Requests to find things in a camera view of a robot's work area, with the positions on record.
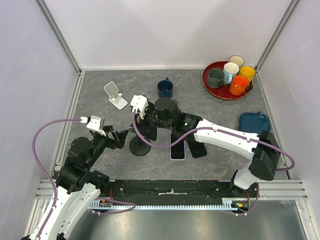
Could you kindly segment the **black round base stand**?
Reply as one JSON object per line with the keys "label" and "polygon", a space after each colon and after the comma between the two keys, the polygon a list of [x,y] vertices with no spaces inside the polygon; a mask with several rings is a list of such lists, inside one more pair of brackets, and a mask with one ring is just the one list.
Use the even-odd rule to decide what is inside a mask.
{"label": "black round base stand", "polygon": [[151,148],[152,147],[150,145],[142,141],[137,135],[133,137],[129,143],[130,152],[138,157],[147,155]]}

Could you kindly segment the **phone with lilac case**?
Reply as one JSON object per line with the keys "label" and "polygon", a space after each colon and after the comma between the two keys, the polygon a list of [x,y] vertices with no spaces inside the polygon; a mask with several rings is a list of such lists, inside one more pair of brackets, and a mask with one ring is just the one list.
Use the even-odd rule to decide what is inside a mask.
{"label": "phone with lilac case", "polygon": [[186,143],[184,140],[170,148],[169,157],[172,161],[184,161],[186,159]]}

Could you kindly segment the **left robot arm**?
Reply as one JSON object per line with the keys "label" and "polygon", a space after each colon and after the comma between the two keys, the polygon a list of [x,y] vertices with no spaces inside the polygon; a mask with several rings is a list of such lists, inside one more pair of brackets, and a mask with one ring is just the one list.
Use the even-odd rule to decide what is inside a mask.
{"label": "left robot arm", "polygon": [[53,196],[35,230],[26,240],[67,240],[90,204],[110,191],[110,178],[91,167],[106,148],[122,149],[128,130],[104,126],[105,134],[92,132],[92,139],[77,137],[53,183]]}

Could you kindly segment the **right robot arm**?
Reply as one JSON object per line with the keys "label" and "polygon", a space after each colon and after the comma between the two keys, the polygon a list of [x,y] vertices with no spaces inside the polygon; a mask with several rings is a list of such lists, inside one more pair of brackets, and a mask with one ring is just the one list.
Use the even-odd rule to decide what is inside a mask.
{"label": "right robot arm", "polygon": [[149,146],[157,139],[158,129],[167,129],[175,136],[176,143],[187,141],[190,151],[197,158],[207,154],[206,144],[247,158],[249,163],[234,173],[229,184],[233,196],[242,196],[259,180],[274,180],[281,152],[270,131],[248,133],[223,127],[200,116],[182,112],[178,102],[167,97],[152,103],[143,95],[134,95],[130,106],[134,132]]}

